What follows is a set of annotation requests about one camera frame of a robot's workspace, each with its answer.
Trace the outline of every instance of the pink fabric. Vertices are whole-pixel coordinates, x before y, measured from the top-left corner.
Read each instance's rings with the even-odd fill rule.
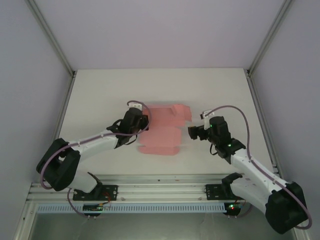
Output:
[[[184,127],[186,121],[192,121],[190,107],[183,104],[148,105],[152,114],[149,130],[139,135],[139,142],[144,145],[138,150],[143,154],[172,156],[180,149],[182,132],[177,127]]]

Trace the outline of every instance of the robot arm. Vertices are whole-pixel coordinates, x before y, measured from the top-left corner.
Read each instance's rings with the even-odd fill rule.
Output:
[[[298,202],[276,182],[285,186],[286,190],[306,206],[302,188],[297,183],[288,183],[270,172],[255,158],[249,158],[245,145],[231,138],[224,117],[206,114],[210,112],[201,115],[204,125],[189,127],[188,133],[193,140],[198,137],[200,140],[208,140],[214,145],[219,157],[244,173],[244,176],[233,173],[222,179],[225,195],[238,196],[250,202],[265,214],[271,227],[280,234],[307,220],[308,216]]]
[[[127,144],[139,130],[148,130],[148,125],[148,116],[143,115],[142,105],[131,102],[124,118],[99,134],[77,141],[67,142],[62,138],[53,141],[36,170],[38,173],[44,171],[43,178],[56,191],[73,188],[88,194],[96,192],[101,186],[100,181],[89,172],[77,170],[79,163],[100,152]]]

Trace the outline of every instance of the metal frame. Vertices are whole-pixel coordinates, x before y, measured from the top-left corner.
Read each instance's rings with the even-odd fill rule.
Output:
[[[57,54],[61,63],[71,76],[68,89],[64,98],[63,106],[61,108],[53,138],[59,137],[63,120],[67,111],[68,103],[74,86],[76,72],[72,69],[66,56],[61,50],[56,38],[49,28],[44,16],[40,12],[34,0],[25,0],[30,11],[35,17],[40,28],[43,30],[45,36],[50,42],[53,50]],[[271,42],[277,34],[281,24],[288,14],[294,0],[284,0],[279,9],[270,29],[268,30],[255,58],[248,70],[245,70],[248,86],[251,91],[254,106],[260,121],[264,139],[267,145],[270,159],[273,163],[275,173],[277,173],[279,160],[276,153],[276,148],[271,137],[271,133],[266,121],[265,114],[262,109],[261,101],[259,99],[255,83],[252,80],[252,75],[255,73],[259,63],[264,54],[268,50]],[[279,174],[283,174],[283,170],[279,169]],[[220,183],[225,175],[145,175],[145,176],[123,176],[123,175],[99,175],[99,179],[104,184],[119,185],[118,200],[115,204],[136,204],[136,203],[189,203],[189,204],[203,204],[203,203],[221,203],[221,201],[207,201],[204,193],[205,184]],[[24,205],[20,221],[18,223],[17,231],[14,240],[25,240],[29,238],[32,230],[33,222],[36,212],[41,204],[62,203],[65,204],[67,199],[67,191],[54,192],[47,191],[41,188],[38,183],[31,185],[29,195]],[[292,235],[297,240],[311,240],[307,231],[294,229],[291,231]]]

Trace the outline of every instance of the white wall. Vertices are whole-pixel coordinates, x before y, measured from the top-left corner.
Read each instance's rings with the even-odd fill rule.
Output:
[[[48,148],[68,74],[23,0],[0,3],[0,239],[10,240]]]
[[[320,1],[295,1],[253,76],[280,164],[299,183],[320,239]]]
[[[248,68],[283,0],[36,0],[74,69]]]

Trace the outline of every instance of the white tabletop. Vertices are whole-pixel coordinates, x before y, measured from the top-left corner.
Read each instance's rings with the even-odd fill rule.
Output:
[[[145,104],[190,106],[192,123],[182,128],[180,152],[174,156],[143,154],[139,143],[101,152],[79,169],[97,175],[202,175],[239,172],[209,153],[208,141],[191,140],[187,126],[203,125],[200,113],[235,105],[248,118],[251,154],[269,170],[272,164],[242,68],[88,69],[76,74],[60,137],[66,141],[97,134],[123,118],[129,100]],[[221,109],[231,136],[247,142],[246,125],[235,109]]]

